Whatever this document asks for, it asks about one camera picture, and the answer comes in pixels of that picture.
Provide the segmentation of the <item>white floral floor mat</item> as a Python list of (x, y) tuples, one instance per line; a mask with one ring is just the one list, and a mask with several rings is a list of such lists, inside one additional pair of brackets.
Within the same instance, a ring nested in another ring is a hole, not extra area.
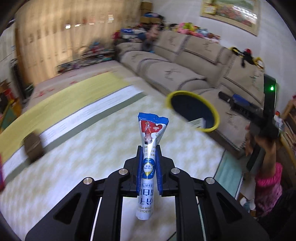
[(73, 84), (105, 72), (111, 72), (122, 79), (132, 78), (135, 76), (132, 71), (128, 70), (125, 66), (117, 61), (108, 61), (72, 70), (37, 84), (30, 97), (30, 100), (25, 105), (22, 112), (26, 112), (44, 99)]

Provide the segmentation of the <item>framed floral painting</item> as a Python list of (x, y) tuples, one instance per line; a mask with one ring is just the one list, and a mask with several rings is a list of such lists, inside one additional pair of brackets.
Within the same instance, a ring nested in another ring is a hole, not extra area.
[(257, 36), (260, 1), (202, 1), (201, 16), (238, 27)]

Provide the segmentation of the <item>beige sectional sofa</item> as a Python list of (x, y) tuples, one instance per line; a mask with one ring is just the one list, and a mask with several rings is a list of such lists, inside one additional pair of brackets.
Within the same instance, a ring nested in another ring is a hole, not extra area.
[(163, 31), (150, 52), (140, 42), (115, 46), (116, 59), (164, 95), (185, 90), (200, 95), (218, 111), (220, 125), (209, 135), (235, 157), (242, 157), (247, 119), (234, 113), (219, 92), (264, 104), (264, 70), (230, 49), (202, 38)]

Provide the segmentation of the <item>cream zigzag tablecloth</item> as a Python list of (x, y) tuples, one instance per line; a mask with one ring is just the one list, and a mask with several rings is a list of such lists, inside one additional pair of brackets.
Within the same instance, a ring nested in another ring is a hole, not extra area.
[(139, 96), (118, 111), (46, 153), (34, 164), (22, 168), (1, 193), (1, 212), (13, 231), (24, 239), (83, 178), (106, 178), (134, 157), (141, 144), (137, 116), (154, 113), (169, 119), (161, 139), (162, 154), (192, 177), (215, 175), (223, 148), (205, 133), (192, 128), (165, 107), (162, 99)]

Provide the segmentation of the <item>row of books on floor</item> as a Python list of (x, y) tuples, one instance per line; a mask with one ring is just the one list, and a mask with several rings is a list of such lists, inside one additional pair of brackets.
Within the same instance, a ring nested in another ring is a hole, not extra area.
[(108, 48), (104, 44), (95, 41), (90, 44), (78, 58), (58, 65), (57, 74), (111, 61), (114, 58), (114, 53), (115, 51), (113, 48)]

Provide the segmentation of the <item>blue white milk powder sachet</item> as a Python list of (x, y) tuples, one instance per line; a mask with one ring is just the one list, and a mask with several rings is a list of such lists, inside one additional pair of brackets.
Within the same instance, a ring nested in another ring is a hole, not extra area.
[(138, 122), (143, 154), (140, 161), (140, 192), (136, 217), (138, 220), (148, 220), (154, 209), (157, 145), (167, 128), (169, 119), (152, 113), (139, 113)]

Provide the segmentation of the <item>yellow-rimmed black trash bin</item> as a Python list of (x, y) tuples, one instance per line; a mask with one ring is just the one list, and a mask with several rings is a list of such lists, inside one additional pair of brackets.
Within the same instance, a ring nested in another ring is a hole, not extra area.
[(204, 118), (206, 127), (196, 128), (201, 132), (210, 133), (220, 125), (220, 115), (215, 107), (194, 92), (185, 90), (171, 92), (166, 96), (166, 106), (187, 122)]

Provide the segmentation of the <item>beige patterned curtain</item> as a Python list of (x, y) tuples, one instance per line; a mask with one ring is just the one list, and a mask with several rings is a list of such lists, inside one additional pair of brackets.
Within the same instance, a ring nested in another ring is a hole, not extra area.
[(16, 40), (25, 80), (39, 84), (77, 59), (95, 40), (109, 44), (139, 21), (140, 1), (27, 1), (16, 12)]

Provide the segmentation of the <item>yellow-green table runner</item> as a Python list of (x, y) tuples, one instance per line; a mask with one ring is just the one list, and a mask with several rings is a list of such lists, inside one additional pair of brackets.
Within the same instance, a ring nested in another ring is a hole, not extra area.
[(1, 133), (1, 163), (12, 157), (32, 131), (43, 132), (74, 112), (127, 86), (126, 81), (106, 72), (70, 85), (39, 102)]

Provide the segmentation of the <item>red blue snack packet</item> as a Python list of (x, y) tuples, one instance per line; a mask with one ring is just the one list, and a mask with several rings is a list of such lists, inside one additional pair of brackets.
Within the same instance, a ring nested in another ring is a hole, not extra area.
[(5, 189), (5, 181), (4, 181), (4, 171), (3, 171), (3, 162), (2, 157), (0, 155), (0, 192)]

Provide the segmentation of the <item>small paper box in bin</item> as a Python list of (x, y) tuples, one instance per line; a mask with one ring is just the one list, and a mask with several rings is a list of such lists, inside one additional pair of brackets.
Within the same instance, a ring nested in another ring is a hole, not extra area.
[(189, 124), (194, 128), (204, 129), (206, 127), (206, 121), (204, 118), (198, 118), (192, 121), (189, 121)]

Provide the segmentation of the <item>brown wooden box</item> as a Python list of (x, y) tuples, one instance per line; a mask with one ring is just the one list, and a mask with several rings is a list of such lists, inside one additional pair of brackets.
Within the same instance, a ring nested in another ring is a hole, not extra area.
[(25, 148), (25, 154), (28, 156), (28, 160), (30, 161), (30, 163), (37, 161), (45, 154), (42, 140), (40, 136), (35, 132), (29, 133), (23, 139), (23, 145)]

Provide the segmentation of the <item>pile of plush toys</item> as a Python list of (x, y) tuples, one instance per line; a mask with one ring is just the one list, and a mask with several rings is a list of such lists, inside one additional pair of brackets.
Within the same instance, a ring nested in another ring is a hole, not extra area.
[(215, 35), (214, 33), (209, 32), (208, 29), (200, 28), (190, 22), (180, 24), (169, 24), (168, 29), (173, 32), (202, 38), (205, 40), (212, 41), (214, 43), (219, 43), (221, 39), (219, 35)]

